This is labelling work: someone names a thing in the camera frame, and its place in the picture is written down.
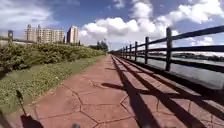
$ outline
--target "tall building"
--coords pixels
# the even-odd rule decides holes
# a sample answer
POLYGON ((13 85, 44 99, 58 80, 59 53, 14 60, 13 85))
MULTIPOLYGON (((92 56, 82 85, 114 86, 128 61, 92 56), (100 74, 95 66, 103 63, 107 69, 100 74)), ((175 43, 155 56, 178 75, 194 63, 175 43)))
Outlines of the tall building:
POLYGON ((78 43, 79 42, 79 29, 76 26, 72 26, 67 32, 67 42, 68 43, 78 43))
POLYGON ((41 28, 38 25, 37 28, 31 27, 29 24, 24 33, 25 40, 34 41, 38 43, 56 43, 64 42, 64 31, 53 30, 48 28, 41 28))

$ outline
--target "fence post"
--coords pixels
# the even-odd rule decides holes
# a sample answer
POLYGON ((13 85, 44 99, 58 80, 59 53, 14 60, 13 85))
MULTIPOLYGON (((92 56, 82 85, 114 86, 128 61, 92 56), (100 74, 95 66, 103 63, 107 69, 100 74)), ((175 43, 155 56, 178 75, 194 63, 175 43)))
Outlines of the fence post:
POLYGON ((8 38, 9 38, 8 43, 11 44, 13 42, 13 31, 12 30, 8 31, 8 38))
POLYGON ((137 61, 137 50, 138 50, 138 42, 135 42, 135 61, 137 61))
POLYGON ((129 52, 130 52, 130 53, 129 53, 129 59, 130 59, 130 60, 131 60, 131 51, 132 51, 132 50, 131 50, 131 44, 130 44, 130 50, 129 50, 129 52))
POLYGON ((170 71, 171 49, 172 49, 172 31, 171 28, 166 29, 167 50, 166 50, 166 71, 170 71))
POLYGON ((145 38, 145 64, 148 63, 148 48, 149 48, 149 37, 145 38))
POLYGON ((126 57, 125 58, 128 58, 128 46, 126 46, 126 57))

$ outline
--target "tree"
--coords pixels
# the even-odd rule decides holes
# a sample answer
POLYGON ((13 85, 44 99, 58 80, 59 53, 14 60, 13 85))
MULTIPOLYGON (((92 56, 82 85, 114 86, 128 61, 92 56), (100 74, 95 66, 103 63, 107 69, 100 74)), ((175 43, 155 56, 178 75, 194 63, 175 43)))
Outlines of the tree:
POLYGON ((106 41, 97 41, 97 45, 90 45, 89 47, 92 49, 102 50, 105 52, 108 51, 108 46, 107 46, 106 41))

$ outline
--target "blue sky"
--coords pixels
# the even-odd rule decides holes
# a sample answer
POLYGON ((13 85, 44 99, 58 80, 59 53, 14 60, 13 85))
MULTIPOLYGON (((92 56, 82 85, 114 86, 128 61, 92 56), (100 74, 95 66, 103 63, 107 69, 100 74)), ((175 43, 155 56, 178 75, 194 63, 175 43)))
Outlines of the blue sky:
MULTIPOLYGON (((107 39, 110 49, 134 41, 165 36, 166 27, 179 34, 223 25, 222 0, 0 0, 0 32, 13 29, 23 38, 27 24, 48 28, 80 28, 85 45, 107 39)), ((176 47, 224 44, 223 34, 175 41, 176 47)), ((165 47, 164 44, 152 47, 165 47)))

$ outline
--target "grass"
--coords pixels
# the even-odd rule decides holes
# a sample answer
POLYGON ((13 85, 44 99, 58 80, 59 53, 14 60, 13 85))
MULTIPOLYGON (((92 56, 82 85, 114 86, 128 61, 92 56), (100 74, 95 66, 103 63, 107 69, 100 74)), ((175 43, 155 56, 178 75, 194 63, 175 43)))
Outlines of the grass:
POLYGON ((16 89, 23 94, 25 103, 29 103, 72 74, 83 71, 100 59, 102 56, 75 62, 37 65, 30 69, 10 72, 0 80, 0 109, 8 114, 18 108, 16 89))

